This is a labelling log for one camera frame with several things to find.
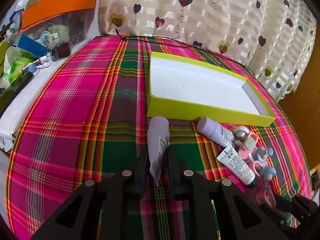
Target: open cardboard box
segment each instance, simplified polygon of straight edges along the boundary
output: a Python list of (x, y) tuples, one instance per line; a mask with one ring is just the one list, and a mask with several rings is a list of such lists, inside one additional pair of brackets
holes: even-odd
[(275, 115), (245, 77), (186, 57), (152, 52), (148, 117), (269, 126)]

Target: metal screw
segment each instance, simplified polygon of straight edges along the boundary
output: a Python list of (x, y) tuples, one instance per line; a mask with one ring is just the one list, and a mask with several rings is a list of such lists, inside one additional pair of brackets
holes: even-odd
[(185, 171), (183, 172), (183, 174), (186, 175), (186, 176), (188, 176), (188, 177), (191, 177), (191, 176), (193, 175), (193, 171), (191, 171), (191, 170), (185, 170)]
[(128, 177), (128, 176), (130, 176), (131, 174), (132, 174), (132, 172), (129, 171), (129, 170), (122, 171), (122, 176)]
[(93, 179), (87, 179), (84, 183), (87, 187), (91, 187), (94, 184)]
[(224, 180), (222, 181), (222, 184), (223, 184), (224, 186), (229, 187), (229, 186), (231, 186), (232, 182), (231, 182), (230, 179), (224, 179)]

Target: curtain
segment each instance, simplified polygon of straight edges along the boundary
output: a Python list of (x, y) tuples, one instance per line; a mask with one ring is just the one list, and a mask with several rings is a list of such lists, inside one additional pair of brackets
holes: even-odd
[(316, 20), (303, 0), (100, 0), (102, 33), (165, 36), (249, 67), (275, 100), (295, 91)]

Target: brown wooden wall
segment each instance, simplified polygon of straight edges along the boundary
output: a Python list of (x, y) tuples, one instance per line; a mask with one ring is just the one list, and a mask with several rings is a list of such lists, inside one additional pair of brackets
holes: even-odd
[(320, 26), (313, 52), (295, 93), (279, 105), (292, 123), (310, 169), (320, 163)]

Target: black cable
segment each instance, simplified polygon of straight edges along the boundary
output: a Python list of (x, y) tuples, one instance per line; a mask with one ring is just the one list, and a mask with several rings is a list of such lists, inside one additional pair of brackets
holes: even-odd
[(211, 50), (206, 50), (206, 49), (202, 49), (198, 46), (194, 46), (194, 45), (188, 45), (186, 44), (185, 42), (182, 42), (182, 41), (177, 41), (177, 40), (174, 40), (172, 38), (169, 38), (169, 37), (162, 37), (162, 36), (152, 36), (153, 38), (165, 38), (165, 39), (169, 39), (169, 40), (172, 40), (172, 41), (175, 41), (175, 42), (179, 42), (179, 43), (182, 43), (186, 46), (179, 46), (179, 45), (173, 45), (173, 44), (167, 44), (167, 43), (160, 43), (160, 42), (154, 42), (154, 41), (145, 41), (145, 40), (138, 40), (138, 39), (129, 39), (129, 38), (150, 38), (151, 36), (127, 36), (127, 37), (122, 37), (120, 34), (119, 34), (119, 31), (116, 29), (116, 33), (118, 34), (118, 36), (123, 40), (123, 41), (144, 41), (144, 42), (147, 42), (147, 43), (154, 43), (154, 44), (162, 44), (162, 45), (166, 45), (166, 46), (171, 46), (171, 47), (177, 47), (177, 48), (195, 48), (195, 49), (199, 49), (203, 52), (208, 52), (209, 54), (212, 54), (214, 56), (217, 56), (217, 57), (220, 57), (220, 58), (223, 58), (224, 60), (228, 60), (228, 61), (232, 61), (232, 62), (235, 62), (237, 64), (239, 64), (242, 68), (244, 68), (247, 72), (251, 72), (252, 73), (252, 77), (254, 79), (255, 78), (255, 75), (254, 75), (254, 72), (252, 71), (252, 69), (250, 69), (249, 67), (245, 66), (245, 65), (242, 65), (241, 63), (231, 59), (231, 58), (228, 58), (228, 57), (225, 57), (223, 56), (222, 54), (218, 54), (214, 51), (211, 51)]

